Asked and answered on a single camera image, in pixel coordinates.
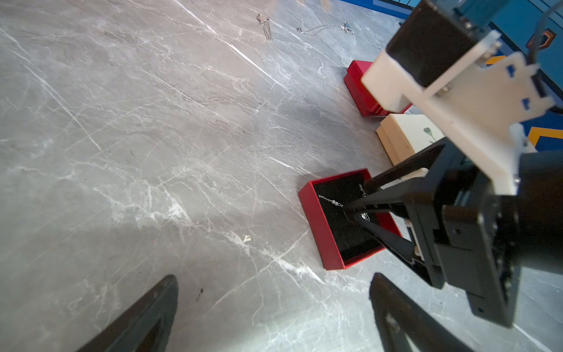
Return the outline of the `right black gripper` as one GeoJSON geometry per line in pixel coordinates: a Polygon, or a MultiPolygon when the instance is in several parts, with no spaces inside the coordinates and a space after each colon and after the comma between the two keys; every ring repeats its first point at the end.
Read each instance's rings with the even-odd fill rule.
{"type": "Polygon", "coordinates": [[[513,325],[520,270],[501,239],[500,201],[489,178],[453,143],[444,137],[362,186],[366,196],[344,206],[348,220],[430,286],[465,291],[476,317],[513,325]],[[422,168],[425,177],[382,189],[422,168]],[[391,215],[356,215],[392,211],[405,201],[422,260],[391,215]]]}

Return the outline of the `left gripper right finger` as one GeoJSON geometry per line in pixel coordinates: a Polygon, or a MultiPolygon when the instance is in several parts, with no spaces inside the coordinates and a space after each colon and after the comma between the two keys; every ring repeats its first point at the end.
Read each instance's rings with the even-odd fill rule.
{"type": "Polygon", "coordinates": [[[385,351],[471,350],[383,274],[374,275],[369,298],[385,351]]]}

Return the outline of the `red jewelry box lid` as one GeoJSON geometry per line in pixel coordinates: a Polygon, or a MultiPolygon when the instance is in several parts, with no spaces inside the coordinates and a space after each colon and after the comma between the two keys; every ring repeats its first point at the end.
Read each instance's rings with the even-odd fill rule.
{"type": "Polygon", "coordinates": [[[385,110],[362,84],[362,76],[372,62],[353,60],[347,68],[344,83],[362,117],[386,117],[392,111],[385,110]]]}

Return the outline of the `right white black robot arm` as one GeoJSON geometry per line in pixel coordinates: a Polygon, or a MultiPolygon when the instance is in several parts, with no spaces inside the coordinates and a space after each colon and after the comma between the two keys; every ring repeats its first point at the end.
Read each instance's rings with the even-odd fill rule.
{"type": "Polygon", "coordinates": [[[520,270],[562,272],[562,152],[523,154],[516,186],[498,195],[444,138],[364,182],[344,212],[430,286],[464,290],[475,316],[509,327],[520,270]]]}

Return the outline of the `cream lotus print box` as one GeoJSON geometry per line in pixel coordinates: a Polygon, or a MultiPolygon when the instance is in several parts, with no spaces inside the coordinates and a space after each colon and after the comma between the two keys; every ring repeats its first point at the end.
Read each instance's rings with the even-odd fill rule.
{"type": "Polygon", "coordinates": [[[442,131],[423,114],[390,114],[381,121],[376,133],[394,166],[444,138],[442,131]]]}

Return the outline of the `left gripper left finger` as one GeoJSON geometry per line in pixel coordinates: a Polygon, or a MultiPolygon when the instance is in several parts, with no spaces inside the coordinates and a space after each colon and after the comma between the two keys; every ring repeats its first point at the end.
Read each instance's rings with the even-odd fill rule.
{"type": "Polygon", "coordinates": [[[165,276],[80,351],[165,351],[177,312],[179,286],[165,276]]]}

